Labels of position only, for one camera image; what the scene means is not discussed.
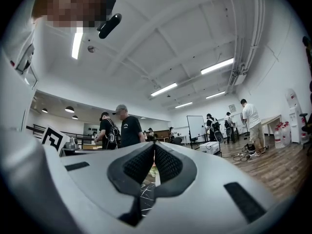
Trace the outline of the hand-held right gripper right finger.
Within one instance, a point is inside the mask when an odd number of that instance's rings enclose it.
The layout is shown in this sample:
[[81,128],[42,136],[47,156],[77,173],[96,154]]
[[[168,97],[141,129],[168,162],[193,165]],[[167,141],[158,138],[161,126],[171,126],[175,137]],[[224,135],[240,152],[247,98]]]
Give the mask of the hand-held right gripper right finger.
[[157,198],[141,225],[271,225],[277,200],[259,181],[219,156],[171,145],[196,165],[192,184]]

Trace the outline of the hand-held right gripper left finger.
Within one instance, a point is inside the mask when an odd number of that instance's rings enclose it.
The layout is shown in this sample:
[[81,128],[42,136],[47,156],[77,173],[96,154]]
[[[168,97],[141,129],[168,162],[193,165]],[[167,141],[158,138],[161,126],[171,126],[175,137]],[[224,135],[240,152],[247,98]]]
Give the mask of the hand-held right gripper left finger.
[[145,142],[61,159],[75,186],[71,211],[83,227],[155,227],[154,197],[141,198],[154,150]]

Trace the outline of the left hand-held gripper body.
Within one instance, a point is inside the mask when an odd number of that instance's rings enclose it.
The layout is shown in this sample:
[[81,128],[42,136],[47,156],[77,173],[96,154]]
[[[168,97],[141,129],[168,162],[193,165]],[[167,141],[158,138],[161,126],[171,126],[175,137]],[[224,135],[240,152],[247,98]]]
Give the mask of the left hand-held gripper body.
[[73,155],[79,150],[78,140],[48,125],[41,138],[43,145],[52,146],[59,156]]

